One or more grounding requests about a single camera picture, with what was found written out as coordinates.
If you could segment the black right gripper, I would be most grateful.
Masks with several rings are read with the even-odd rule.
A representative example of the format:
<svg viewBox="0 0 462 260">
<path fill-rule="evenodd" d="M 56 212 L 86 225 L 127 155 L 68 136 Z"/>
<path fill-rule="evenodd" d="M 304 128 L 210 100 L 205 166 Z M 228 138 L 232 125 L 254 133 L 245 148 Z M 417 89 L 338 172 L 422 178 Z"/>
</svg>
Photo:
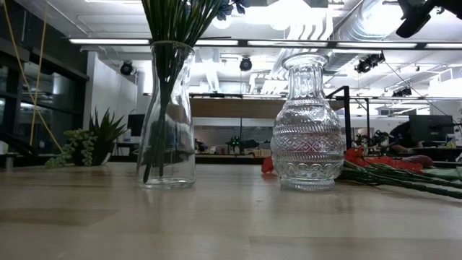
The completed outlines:
<svg viewBox="0 0 462 260">
<path fill-rule="evenodd" d="M 404 21 L 396 30 L 397 36 L 410 38 L 418 33 L 430 20 L 430 12 L 439 7 L 444 11 L 453 13 L 462 19 L 462 0 L 398 0 L 398 5 L 403 11 Z"/>
</svg>

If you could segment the dark red artificial tulip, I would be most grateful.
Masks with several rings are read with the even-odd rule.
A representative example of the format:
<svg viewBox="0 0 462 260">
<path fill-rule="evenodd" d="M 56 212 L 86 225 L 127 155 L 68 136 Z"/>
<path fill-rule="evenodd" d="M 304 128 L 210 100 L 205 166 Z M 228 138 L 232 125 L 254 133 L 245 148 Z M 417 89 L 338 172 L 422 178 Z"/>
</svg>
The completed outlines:
<svg viewBox="0 0 462 260">
<path fill-rule="evenodd" d="M 462 181 L 462 166 L 437 168 L 433 160 L 425 155 L 413 155 L 401 160 L 407 163 L 420 164 L 422 166 L 421 172 L 427 177 L 441 178 L 447 181 Z"/>
</svg>

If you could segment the red artificial flower bunch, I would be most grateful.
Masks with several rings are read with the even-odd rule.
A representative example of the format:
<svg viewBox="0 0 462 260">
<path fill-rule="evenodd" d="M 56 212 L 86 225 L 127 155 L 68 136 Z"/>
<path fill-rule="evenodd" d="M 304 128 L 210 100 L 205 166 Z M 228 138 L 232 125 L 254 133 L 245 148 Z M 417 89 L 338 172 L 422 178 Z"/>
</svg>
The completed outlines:
<svg viewBox="0 0 462 260">
<path fill-rule="evenodd" d="M 441 178 L 427 177 L 421 172 L 422 166 L 420 164 L 404 162 L 401 159 L 396 160 L 386 156 L 361 157 L 358 162 L 362 167 L 379 176 L 394 178 L 400 181 L 428 183 L 462 189 L 462 181 L 447 181 Z"/>
<path fill-rule="evenodd" d="M 396 186 L 404 189 L 462 199 L 462 189 L 428 183 L 400 181 L 374 174 L 360 165 L 361 149 L 346 152 L 294 151 L 274 152 L 264 159 L 261 173 L 276 176 L 285 189 L 296 191 L 324 191 L 332 189 L 335 181 L 345 180 L 366 186 Z"/>
</svg>

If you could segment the purple artificial flower bunch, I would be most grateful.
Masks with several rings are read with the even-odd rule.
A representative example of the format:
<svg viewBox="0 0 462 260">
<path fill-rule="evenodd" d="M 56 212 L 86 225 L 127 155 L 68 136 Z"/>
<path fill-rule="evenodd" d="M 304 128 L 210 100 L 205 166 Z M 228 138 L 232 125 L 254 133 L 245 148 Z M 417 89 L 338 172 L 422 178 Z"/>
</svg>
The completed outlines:
<svg viewBox="0 0 462 260">
<path fill-rule="evenodd" d="M 193 47 L 213 20 L 225 21 L 236 9 L 240 14 L 249 0 L 142 0 L 152 35 L 153 79 L 159 82 L 160 117 L 154 130 L 153 155 L 147 163 L 143 182 L 157 166 L 163 176 L 167 106 L 178 76 Z"/>
</svg>

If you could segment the plain clear glass vase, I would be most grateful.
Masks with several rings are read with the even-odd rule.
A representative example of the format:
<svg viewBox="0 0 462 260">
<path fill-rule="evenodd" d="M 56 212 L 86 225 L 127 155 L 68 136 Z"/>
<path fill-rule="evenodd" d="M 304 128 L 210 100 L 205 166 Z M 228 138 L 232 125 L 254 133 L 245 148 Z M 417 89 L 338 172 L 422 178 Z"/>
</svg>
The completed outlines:
<svg viewBox="0 0 462 260">
<path fill-rule="evenodd" d="M 146 188 L 190 188 L 196 181 L 195 141 L 188 93 L 194 49 L 151 45 L 152 94 L 144 115 L 136 172 Z"/>
</svg>

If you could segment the wooden shelf black metal legs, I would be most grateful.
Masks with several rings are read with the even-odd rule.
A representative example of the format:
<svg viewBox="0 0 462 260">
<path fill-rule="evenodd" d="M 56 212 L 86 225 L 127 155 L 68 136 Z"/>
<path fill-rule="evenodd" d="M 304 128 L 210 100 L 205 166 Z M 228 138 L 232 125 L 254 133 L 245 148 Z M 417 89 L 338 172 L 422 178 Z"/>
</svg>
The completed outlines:
<svg viewBox="0 0 462 260">
<path fill-rule="evenodd" d="M 368 96 L 353 96 L 348 86 L 342 86 L 326 96 L 335 111 L 344 110 L 346 147 L 352 146 L 351 101 L 364 100 Z M 224 93 L 191 93 L 189 95 L 193 117 L 209 118 L 276 118 L 285 104 L 283 95 L 251 95 Z"/>
</svg>

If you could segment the long ceiling light strip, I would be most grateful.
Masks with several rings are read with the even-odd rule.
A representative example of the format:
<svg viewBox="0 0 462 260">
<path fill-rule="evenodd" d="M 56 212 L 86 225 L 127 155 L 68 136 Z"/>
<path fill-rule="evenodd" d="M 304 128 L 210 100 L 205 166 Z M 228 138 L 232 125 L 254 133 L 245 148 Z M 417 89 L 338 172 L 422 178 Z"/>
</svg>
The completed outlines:
<svg viewBox="0 0 462 260">
<path fill-rule="evenodd" d="M 462 50 L 462 43 L 428 43 L 425 49 L 429 50 Z"/>
<path fill-rule="evenodd" d="M 96 45 L 96 46 L 144 46 L 149 45 L 147 39 L 134 38 L 69 38 L 69 42 L 80 45 Z"/>
<path fill-rule="evenodd" d="M 268 40 L 249 40 L 249 46 L 266 46 L 266 47 L 282 47 L 282 48 L 323 48 L 327 42 L 299 42 L 299 41 L 268 41 Z"/>
<path fill-rule="evenodd" d="M 337 43 L 338 48 L 415 48 L 416 43 L 385 43 L 385 42 L 374 42 L 374 43 L 353 43 L 353 42 L 341 42 Z"/>
<path fill-rule="evenodd" d="M 237 40 L 198 40 L 196 46 L 237 46 Z"/>
</svg>

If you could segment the black computer monitor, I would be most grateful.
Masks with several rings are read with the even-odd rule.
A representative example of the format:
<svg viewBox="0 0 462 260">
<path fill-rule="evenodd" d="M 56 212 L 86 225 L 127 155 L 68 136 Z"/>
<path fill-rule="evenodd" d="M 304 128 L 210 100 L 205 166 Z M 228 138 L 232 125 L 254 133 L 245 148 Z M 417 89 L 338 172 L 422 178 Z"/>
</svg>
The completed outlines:
<svg viewBox="0 0 462 260">
<path fill-rule="evenodd" d="M 454 133 L 452 116 L 409 116 L 411 138 L 415 142 L 444 142 Z"/>
<path fill-rule="evenodd" d="M 129 114 L 127 128 L 131 131 L 132 137 L 140 137 L 144 123 L 144 114 Z"/>
</svg>

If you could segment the person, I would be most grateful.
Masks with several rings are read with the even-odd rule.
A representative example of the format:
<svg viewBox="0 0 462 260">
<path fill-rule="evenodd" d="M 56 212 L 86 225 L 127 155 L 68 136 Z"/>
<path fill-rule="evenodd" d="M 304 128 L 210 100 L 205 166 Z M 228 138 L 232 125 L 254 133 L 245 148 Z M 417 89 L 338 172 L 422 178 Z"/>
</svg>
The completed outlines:
<svg viewBox="0 0 462 260">
<path fill-rule="evenodd" d="M 389 153 L 392 155 L 409 154 L 414 148 L 423 148 L 423 142 L 416 142 L 411 136 L 409 121 L 402 123 L 389 133 Z"/>
</svg>

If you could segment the patterned clear glass vase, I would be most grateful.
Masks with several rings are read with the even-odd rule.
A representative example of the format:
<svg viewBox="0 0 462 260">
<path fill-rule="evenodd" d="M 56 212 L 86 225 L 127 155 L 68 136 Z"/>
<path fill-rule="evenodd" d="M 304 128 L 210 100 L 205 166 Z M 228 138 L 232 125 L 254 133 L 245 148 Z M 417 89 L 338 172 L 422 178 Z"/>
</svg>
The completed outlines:
<svg viewBox="0 0 462 260">
<path fill-rule="evenodd" d="M 332 189 L 344 165 L 346 142 L 339 117 L 323 92 L 328 57 L 297 53 L 283 62 L 289 94 L 276 116 L 271 159 L 284 189 Z"/>
</svg>

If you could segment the potted artificial succulent plant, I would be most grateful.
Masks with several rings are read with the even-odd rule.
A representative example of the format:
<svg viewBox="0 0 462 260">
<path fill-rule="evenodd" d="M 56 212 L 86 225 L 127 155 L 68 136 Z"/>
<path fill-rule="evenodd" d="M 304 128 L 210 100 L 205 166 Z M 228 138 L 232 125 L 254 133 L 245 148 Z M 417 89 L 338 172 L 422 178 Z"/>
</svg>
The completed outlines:
<svg viewBox="0 0 462 260">
<path fill-rule="evenodd" d="M 49 159 L 45 166 L 50 169 L 63 168 L 70 162 L 86 167 L 102 165 L 113 152 L 117 138 L 126 132 L 122 120 L 123 117 L 116 119 L 115 114 L 110 114 L 109 110 L 100 120 L 95 108 L 94 114 L 90 116 L 88 130 L 65 131 L 67 141 L 62 153 Z"/>
</svg>

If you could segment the silver ventilation duct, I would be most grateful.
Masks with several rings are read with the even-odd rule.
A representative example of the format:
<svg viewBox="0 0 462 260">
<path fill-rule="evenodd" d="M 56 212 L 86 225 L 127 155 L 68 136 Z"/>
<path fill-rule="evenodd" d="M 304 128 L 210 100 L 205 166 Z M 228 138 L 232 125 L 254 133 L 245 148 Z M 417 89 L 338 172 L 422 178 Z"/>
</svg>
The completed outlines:
<svg viewBox="0 0 462 260">
<path fill-rule="evenodd" d="M 399 5 L 384 4 L 395 0 L 360 0 L 353 10 L 334 27 L 333 41 L 382 41 L 401 24 Z"/>
</svg>

